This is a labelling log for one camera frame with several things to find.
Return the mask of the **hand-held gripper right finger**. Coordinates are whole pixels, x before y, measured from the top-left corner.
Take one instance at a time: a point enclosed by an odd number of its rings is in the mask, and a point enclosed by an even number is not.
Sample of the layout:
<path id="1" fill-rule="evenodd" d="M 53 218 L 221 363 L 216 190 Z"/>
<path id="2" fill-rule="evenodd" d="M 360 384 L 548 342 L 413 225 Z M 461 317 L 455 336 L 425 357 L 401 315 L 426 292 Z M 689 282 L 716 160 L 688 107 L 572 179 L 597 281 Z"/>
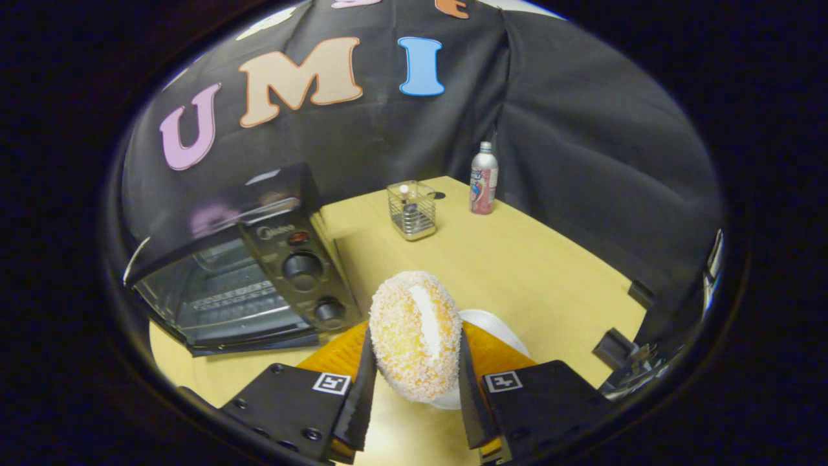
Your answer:
<path id="1" fill-rule="evenodd" d="M 567 363 L 534 362 L 470 322 L 459 343 L 459 401 L 483 465 L 558 456 L 615 409 Z"/>

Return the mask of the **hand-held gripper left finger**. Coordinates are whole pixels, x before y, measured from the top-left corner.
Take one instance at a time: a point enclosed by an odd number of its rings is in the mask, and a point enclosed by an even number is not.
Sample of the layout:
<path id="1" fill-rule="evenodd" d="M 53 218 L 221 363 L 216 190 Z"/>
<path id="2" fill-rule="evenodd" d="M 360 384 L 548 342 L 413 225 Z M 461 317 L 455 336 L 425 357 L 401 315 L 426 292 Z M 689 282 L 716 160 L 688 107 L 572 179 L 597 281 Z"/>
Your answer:
<path id="1" fill-rule="evenodd" d="M 308 460 L 352 464 L 365 449 L 375 379 L 369 325 L 358 324 L 296 366 L 270 365 L 221 411 Z"/>

